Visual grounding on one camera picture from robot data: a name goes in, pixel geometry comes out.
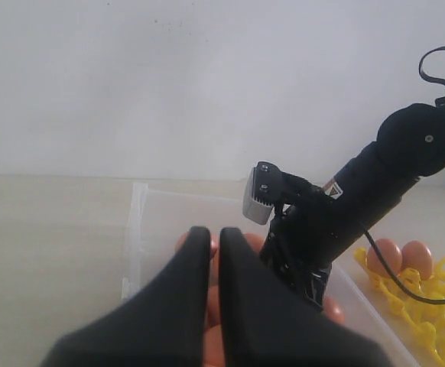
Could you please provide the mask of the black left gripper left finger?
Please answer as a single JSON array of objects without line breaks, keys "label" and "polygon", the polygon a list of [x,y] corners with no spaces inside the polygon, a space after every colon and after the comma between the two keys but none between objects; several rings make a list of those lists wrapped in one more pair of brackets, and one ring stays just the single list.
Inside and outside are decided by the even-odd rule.
[{"label": "black left gripper left finger", "polygon": [[210,231],[193,227],[204,246],[181,249],[122,306],[61,337],[43,366],[201,366],[210,272]]}]

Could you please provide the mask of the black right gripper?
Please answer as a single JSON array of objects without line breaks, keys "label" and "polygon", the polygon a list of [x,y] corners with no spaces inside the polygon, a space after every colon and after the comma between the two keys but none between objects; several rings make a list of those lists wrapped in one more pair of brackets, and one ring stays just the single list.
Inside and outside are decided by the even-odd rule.
[{"label": "black right gripper", "polygon": [[281,199],[268,219],[260,259],[300,299],[321,312],[331,264],[317,255],[318,234],[323,228],[320,220],[330,218],[330,198],[301,177],[282,174],[282,178]]}]

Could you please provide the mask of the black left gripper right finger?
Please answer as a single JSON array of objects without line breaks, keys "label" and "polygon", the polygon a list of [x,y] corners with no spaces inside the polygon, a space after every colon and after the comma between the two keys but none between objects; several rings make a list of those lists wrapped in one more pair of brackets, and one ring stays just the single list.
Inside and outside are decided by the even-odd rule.
[{"label": "black left gripper right finger", "polygon": [[227,366],[390,366],[375,341],[340,326],[286,288],[237,228],[219,240]]}]

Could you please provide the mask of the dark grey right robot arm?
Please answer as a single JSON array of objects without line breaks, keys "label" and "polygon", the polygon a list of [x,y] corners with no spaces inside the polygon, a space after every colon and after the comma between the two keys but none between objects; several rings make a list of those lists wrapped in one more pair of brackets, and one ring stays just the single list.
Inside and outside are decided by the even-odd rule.
[{"label": "dark grey right robot arm", "polygon": [[324,187],[259,162],[253,187],[269,224],[261,260],[306,302],[321,307],[333,262],[421,178],[444,168],[445,102],[394,112],[376,139]]}]

